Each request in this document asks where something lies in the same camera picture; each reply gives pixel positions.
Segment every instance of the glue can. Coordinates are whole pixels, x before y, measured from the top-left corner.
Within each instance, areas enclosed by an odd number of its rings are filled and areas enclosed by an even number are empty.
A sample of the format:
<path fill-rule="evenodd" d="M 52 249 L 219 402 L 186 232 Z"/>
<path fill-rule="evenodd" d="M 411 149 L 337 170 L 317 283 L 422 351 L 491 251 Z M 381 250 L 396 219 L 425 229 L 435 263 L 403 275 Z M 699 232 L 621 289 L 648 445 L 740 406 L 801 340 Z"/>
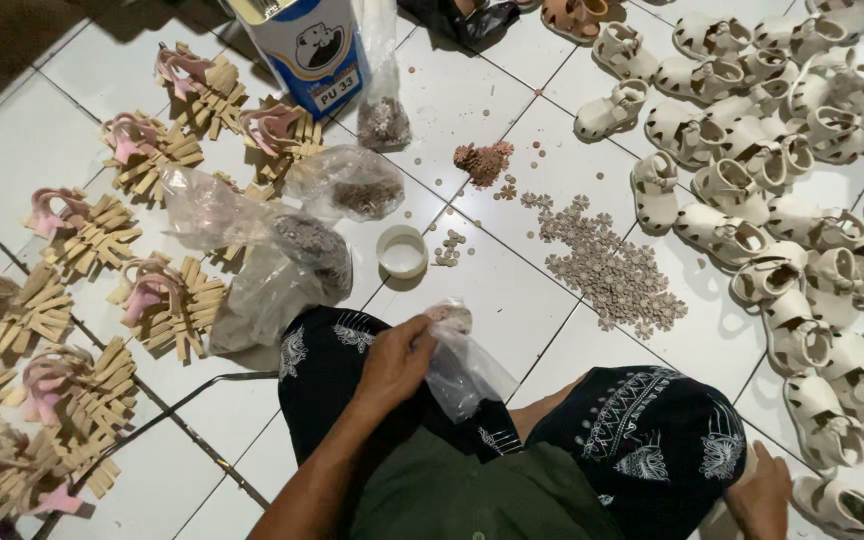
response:
<path fill-rule="evenodd" d="M 362 90 L 350 0 L 227 0 L 278 83 L 316 120 Z"/>

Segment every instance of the black plastic bag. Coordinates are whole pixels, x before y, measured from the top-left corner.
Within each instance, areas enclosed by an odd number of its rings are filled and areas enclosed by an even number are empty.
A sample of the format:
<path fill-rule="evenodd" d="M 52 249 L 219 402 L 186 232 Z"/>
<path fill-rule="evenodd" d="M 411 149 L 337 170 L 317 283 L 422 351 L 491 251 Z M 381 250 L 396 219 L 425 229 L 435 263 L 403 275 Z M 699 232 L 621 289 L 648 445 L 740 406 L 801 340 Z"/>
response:
<path fill-rule="evenodd" d="M 468 19 L 454 0 L 397 0 L 398 6 L 429 30 L 455 43 L 472 46 L 493 34 L 504 32 L 519 20 L 519 6 L 504 2 L 477 9 Z"/>

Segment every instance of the green shirt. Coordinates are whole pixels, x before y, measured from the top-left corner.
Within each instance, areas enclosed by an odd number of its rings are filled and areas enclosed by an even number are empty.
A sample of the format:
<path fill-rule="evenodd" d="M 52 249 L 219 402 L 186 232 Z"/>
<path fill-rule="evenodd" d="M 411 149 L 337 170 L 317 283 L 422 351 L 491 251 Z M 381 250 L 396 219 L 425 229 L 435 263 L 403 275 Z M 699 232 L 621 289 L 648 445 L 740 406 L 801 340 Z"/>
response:
<path fill-rule="evenodd" d="M 366 483 L 351 538 L 622 538 L 572 457 L 539 443 L 486 464 L 420 427 Z"/>

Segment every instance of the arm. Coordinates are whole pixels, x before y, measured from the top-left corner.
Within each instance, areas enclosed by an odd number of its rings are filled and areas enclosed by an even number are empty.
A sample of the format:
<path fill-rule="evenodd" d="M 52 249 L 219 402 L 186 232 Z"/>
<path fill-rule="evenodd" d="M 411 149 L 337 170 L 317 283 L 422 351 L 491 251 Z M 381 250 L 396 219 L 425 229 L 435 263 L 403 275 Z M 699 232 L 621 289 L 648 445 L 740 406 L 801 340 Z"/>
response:
<path fill-rule="evenodd" d="M 419 315 L 379 332 L 342 415 L 252 528 L 246 540 L 328 538 L 363 444 L 426 376 L 435 339 Z"/>
<path fill-rule="evenodd" d="M 786 460 L 755 441 L 755 472 L 726 491 L 728 511 L 748 540 L 786 540 L 792 480 Z"/>

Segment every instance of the white plastic cup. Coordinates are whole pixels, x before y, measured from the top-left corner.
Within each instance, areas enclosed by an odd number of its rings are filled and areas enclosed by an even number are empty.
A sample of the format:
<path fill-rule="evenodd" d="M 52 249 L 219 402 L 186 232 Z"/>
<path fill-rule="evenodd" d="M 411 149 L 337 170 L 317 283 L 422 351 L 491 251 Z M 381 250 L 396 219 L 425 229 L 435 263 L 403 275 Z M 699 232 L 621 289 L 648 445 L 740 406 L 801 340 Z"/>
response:
<path fill-rule="evenodd" d="M 392 225 L 382 232 L 375 245 L 375 256 L 390 276 L 401 280 L 422 274 L 429 264 L 426 240 L 408 225 Z"/>

